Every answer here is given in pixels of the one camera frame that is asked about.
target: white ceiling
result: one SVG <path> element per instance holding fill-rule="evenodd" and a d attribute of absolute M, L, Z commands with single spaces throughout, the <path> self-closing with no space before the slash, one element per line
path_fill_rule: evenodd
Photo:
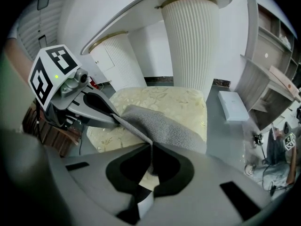
<path fill-rule="evenodd" d="M 47 46 L 56 44 L 57 28 L 66 0 L 49 0 L 46 8 L 38 11 L 38 0 L 33 0 L 22 12 L 18 27 L 18 42 L 34 60 L 40 50 L 39 37 L 45 35 Z"/>

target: floral bedspread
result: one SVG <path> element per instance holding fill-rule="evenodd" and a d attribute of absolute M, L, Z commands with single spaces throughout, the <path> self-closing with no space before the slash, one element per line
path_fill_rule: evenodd
<path fill-rule="evenodd" d="M 121 115 L 128 105 L 162 112 L 166 117 L 188 127 L 207 141 L 207 108 L 201 91 L 182 87 L 124 88 L 110 101 Z M 99 152 L 141 143 L 142 140 L 122 126 L 113 129 L 89 127 L 87 136 Z"/>

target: white box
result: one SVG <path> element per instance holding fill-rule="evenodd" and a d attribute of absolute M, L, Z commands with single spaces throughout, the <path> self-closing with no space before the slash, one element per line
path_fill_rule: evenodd
<path fill-rule="evenodd" d="M 220 91 L 218 98 L 228 121 L 247 121 L 249 119 L 249 114 L 238 93 Z"/>

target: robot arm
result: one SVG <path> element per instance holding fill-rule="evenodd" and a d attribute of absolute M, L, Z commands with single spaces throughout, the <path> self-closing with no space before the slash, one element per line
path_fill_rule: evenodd
<path fill-rule="evenodd" d="M 42 48 L 28 83 L 44 115 L 53 126 L 67 129 L 75 121 L 88 126 L 113 128 L 118 115 L 101 91 L 88 85 L 87 71 L 65 45 Z"/>

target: shelving unit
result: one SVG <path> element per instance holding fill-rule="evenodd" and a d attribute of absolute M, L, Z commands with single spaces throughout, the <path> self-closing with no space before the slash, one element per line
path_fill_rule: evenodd
<path fill-rule="evenodd" d="M 246 66 L 236 92 L 259 130 L 274 122 L 294 101 L 284 84 L 274 76 L 274 66 L 292 80 L 300 61 L 300 47 L 290 30 L 271 12 L 248 0 L 249 33 Z"/>

